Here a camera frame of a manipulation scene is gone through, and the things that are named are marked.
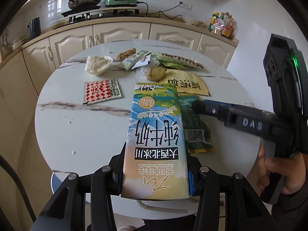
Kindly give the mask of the person right hand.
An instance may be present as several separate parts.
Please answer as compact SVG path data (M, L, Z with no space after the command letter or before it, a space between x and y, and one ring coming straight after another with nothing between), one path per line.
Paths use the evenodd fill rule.
M306 167L303 154L298 152L293 159L279 157L265 157L264 147L260 146L258 152L257 186L263 191L270 183L268 172L278 173L285 177L283 194L298 192L306 181Z

